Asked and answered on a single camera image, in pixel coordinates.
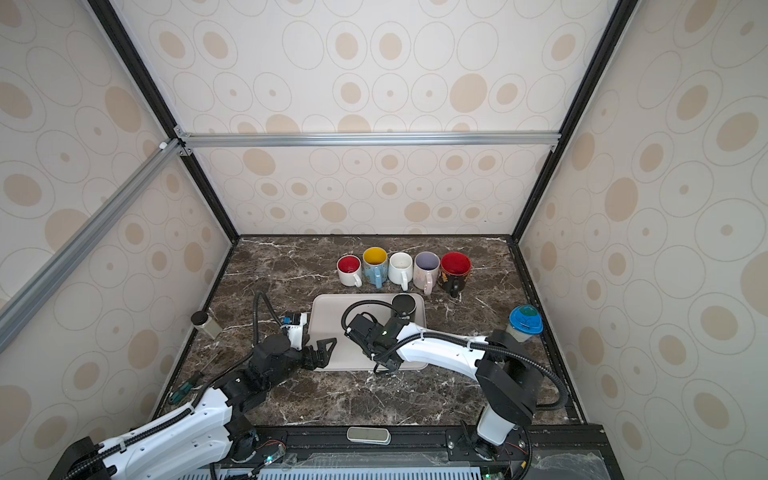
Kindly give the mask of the black mug white rim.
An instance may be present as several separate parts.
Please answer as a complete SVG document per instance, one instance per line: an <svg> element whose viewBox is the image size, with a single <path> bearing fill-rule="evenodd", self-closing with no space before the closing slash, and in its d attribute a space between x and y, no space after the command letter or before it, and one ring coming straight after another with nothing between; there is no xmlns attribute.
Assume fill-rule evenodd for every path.
<svg viewBox="0 0 768 480"><path fill-rule="evenodd" d="M416 301L410 294L397 294L391 301L395 316L405 322L410 322L416 310Z"/></svg>

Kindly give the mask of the blue butterfly mug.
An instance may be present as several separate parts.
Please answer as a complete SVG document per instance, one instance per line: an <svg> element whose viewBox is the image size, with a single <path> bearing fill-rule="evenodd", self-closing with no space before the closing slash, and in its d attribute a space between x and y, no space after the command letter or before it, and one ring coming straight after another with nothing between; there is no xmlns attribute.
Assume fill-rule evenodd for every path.
<svg viewBox="0 0 768 480"><path fill-rule="evenodd" d="M363 274L368 283L381 289L388 280L388 254L381 247L370 247L363 253Z"/></svg>

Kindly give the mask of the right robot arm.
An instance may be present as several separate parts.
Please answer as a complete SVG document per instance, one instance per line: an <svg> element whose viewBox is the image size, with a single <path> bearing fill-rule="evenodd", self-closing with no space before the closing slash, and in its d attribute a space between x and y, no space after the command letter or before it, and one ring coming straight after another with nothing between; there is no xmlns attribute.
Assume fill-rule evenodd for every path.
<svg viewBox="0 0 768 480"><path fill-rule="evenodd" d="M487 337L462 337L430 330L393 316L385 324L361 313L344 320L345 336L387 372L405 362L425 363L475 380L485 398L476 440L493 446L510 432L531 425L546 369L528 358L503 330Z"/></svg>

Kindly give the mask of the pink iridescent mug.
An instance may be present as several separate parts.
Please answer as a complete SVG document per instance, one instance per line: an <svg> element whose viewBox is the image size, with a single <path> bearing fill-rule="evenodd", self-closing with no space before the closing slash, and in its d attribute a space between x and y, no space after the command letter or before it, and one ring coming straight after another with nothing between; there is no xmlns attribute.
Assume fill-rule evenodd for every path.
<svg viewBox="0 0 768 480"><path fill-rule="evenodd" d="M417 254L414 258L413 284L429 296L437 286L440 272L440 257L429 251Z"/></svg>

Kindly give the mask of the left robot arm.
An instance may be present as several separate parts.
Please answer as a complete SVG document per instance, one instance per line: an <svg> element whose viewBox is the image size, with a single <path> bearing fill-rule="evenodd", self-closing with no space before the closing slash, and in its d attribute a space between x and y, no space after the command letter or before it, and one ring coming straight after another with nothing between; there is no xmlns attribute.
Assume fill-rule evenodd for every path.
<svg viewBox="0 0 768 480"><path fill-rule="evenodd" d="M99 444L88 437L74 442L49 477L175 479L220 461L247 462L261 449L271 453L277 441L260 445L246 414L296 371L326 367L336 344L328 338L315 347L295 349L286 335L270 335L206 384L194 400Z"/></svg>

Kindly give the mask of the plain white mug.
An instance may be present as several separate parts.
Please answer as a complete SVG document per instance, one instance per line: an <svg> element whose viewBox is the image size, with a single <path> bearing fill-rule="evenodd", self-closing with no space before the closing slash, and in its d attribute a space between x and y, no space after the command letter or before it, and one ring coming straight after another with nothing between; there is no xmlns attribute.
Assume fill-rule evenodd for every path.
<svg viewBox="0 0 768 480"><path fill-rule="evenodd" d="M339 281L346 287L359 288L363 284L362 262L355 255L341 257L336 265Z"/></svg>

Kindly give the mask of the white ribbed mug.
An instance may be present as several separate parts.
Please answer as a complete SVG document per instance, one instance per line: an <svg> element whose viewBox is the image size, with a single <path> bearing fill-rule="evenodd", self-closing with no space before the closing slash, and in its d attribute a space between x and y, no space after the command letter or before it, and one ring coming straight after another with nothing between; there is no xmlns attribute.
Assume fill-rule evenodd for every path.
<svg viewBox="0 0 768 480"><path fill-rule="evenodd" d="M396 252L389 257L388 278L403 291L409 289L413 279L413 258L405 252Z"/></svg>

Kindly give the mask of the black skull mug red inside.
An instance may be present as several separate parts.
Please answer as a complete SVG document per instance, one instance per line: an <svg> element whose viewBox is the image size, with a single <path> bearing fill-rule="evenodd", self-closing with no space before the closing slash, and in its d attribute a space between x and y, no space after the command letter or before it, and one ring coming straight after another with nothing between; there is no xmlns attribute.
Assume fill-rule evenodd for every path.
<svg viewBox="0 0 768 480"><path fill-rule="evenodd" d="M460 252L449 252L440 260L438 286L457 299L465 288L472 271L470 258Z"/></svg>

